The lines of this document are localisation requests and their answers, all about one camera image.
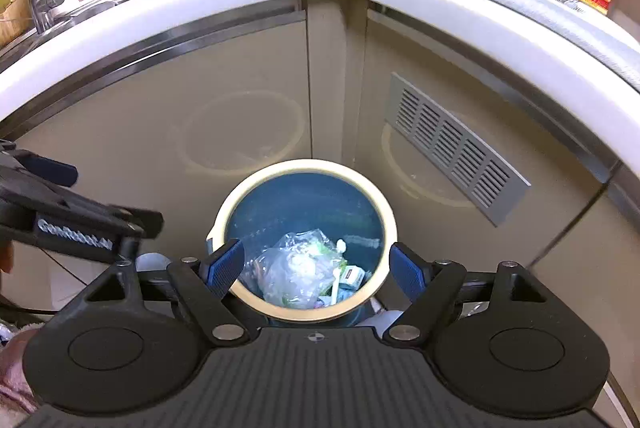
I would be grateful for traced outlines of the yellow rim blue trash bin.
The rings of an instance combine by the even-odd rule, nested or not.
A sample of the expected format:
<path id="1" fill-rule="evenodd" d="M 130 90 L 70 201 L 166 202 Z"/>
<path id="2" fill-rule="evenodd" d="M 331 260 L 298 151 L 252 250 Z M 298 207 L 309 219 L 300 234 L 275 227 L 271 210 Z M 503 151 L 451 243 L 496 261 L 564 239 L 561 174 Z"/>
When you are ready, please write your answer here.
<path id="1" fill-rule="evenodd" d="M 392 207 L 365 176 L 336 162 L 294 159 L 239 183 L 218 210 L 208 250 L 243 251 L 231 292 L 272 324 L 352 326 L 390 274 Z"/>

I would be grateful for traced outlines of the clear plastic wrapper trash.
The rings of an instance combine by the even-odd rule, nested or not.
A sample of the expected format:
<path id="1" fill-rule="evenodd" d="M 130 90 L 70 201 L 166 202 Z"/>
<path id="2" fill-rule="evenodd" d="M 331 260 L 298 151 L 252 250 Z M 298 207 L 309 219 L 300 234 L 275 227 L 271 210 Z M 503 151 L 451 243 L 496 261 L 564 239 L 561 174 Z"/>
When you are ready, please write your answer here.
<path id="1" fill-rule="evenodd" d="M 250 278 L 267 304 L 310 310 L 346 266 L 347 244 L 321 230 L 286 233 L 248 264 Z"/>

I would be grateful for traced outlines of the grey cabinet vent grille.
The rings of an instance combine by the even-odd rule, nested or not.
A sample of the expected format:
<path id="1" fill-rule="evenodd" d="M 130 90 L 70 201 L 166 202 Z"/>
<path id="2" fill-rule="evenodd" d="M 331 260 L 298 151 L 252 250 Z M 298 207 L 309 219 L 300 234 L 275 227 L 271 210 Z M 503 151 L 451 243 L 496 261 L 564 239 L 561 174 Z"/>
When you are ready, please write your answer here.
<path id="1" fill-rule="evenodd" d="M 385 119 L 494 226 L 506 221 L 530 188 L 494 148 L 396 73 L 390 75 Z"/>

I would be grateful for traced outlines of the stainless steel sink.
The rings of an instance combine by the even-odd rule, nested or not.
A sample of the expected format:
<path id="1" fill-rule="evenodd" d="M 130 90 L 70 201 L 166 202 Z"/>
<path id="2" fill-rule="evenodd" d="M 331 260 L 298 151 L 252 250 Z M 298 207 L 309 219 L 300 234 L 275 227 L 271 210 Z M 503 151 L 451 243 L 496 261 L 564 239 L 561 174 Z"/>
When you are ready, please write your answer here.
<path id="1" fill-rule="evenodd" d="M 89 2 L 67 14 L 55 16 L 53 18 L 53 25 L 42 34 L 38 34 L 35 29 L 25 32 L 21 37 L 14 39 L 1 49 L 0 72 L 3 73 L 33 50 L 46 44 L 51 39 L 60 36 L 62 32 L 66 32 L 66 30 L 84 21 L 88 21 L 90 18 L 94 18 L 105 11 L 111 10 L 115 6 L 121 6 L 128 1 L 130 0 L 98 0 Z"/>

